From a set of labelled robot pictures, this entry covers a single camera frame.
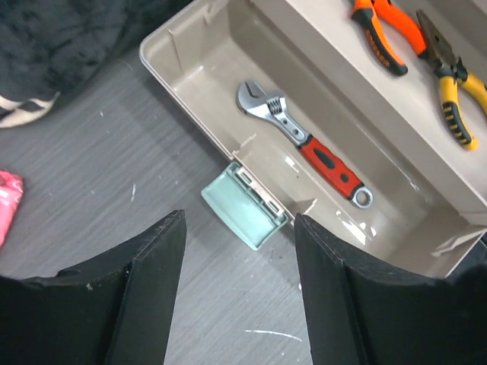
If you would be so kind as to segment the red handled adjustable wrench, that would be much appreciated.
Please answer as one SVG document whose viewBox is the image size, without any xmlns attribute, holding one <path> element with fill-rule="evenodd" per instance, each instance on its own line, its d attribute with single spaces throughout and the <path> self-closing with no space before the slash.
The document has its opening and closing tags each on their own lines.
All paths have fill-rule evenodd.
<svg viewBox="0 0 487 365">
<path fill-rule="evenodd" d="M 288 109 L 283 91 L 267 93 L 259 82 L 247 80 L 239 85 L 237 105 L 244 114 L 267 121 L 279 129 L 343 198 L 360 209 L 372 206 L 373 192 L 327 146 L 297 122 Z"/>
</svg>

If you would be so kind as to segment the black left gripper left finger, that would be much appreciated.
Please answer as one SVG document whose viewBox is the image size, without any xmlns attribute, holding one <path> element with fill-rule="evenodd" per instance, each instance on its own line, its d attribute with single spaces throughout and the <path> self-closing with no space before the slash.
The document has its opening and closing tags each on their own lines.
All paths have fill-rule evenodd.
<svg viewBox="0 0 487 365">
<path fill-rule="evenodd" d="M 186 247 L 186 217 L 50 278 L 1 279 L 3 364 L 162 364 Z"/>
</svg>

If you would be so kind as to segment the yellow handled pliers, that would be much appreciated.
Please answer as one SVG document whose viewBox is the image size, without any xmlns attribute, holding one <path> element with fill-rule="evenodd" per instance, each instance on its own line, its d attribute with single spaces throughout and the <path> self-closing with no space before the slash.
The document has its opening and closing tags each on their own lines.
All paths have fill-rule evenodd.
<svg viewBox="0 0 487 365">
<path fill-rule="evenodd" d="M 482 110 L 486 110 L 486 84 L 455 55 L 449 41 L 423 10 L 417 10 L 416 16 L 428 51 L 427 63 L 438 79 L 441 109 L 447 128 L 462 148 L 474 151 L 479 147 L 479 141 L 464 121 L 458 88 L 463 88 Z"/>
</svg>

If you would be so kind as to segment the orange handled needle-nose pliers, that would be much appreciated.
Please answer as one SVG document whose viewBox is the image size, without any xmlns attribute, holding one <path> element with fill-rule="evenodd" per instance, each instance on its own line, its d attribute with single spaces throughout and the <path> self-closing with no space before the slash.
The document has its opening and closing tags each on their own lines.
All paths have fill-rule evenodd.
<svg viewBox="0 0 487 365">
<path fill-rule="evenodd" d="M 407 74 L 408 68 L 389 44 L 380 21 L 399 32 L 418 58 L 427 59 L 428 50 L 419 25 L 391 1 L 356 0 L 351 4 L 351 19 L 360 26 L 372 53 L 389 73 L 401 77 Z"/>
</svg>

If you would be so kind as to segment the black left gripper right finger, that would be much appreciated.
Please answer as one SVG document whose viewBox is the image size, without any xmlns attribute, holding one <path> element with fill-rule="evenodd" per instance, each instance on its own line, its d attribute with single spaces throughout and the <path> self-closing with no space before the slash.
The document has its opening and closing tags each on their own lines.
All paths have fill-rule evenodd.
<svg viewBox="0 0 487 365">
<path fill-rule="evenodd" d="M 315 364 L 484 364 L 486 264 L 447 278 L 398 268 L 298 215 L 295 248 Z"/>
</svg>

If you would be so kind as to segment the beige plastic tool box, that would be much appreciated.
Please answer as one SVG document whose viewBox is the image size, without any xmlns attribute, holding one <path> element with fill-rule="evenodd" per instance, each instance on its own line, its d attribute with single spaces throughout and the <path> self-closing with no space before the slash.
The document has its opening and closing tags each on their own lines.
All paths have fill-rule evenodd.
<svg viewBox="0 0 487 365">
<path fill-rule="evenodd" d="M 394 30 L 407 64 L 374 58 L 348 1 L 194 1 L 147 36 L 139 55 L 230 161 L 202 195 L 248 246 L 306 214 L 392 265 L 447 277 L 486 232 L 486 116 L 466 93 L 466 151 L 442 119 L 438 83 Z M 281 90 L 293 117 L 353 170 L 373 205 L 346 201 L 290 140 L 241 112 L 246 80 Z"/>
</svg>

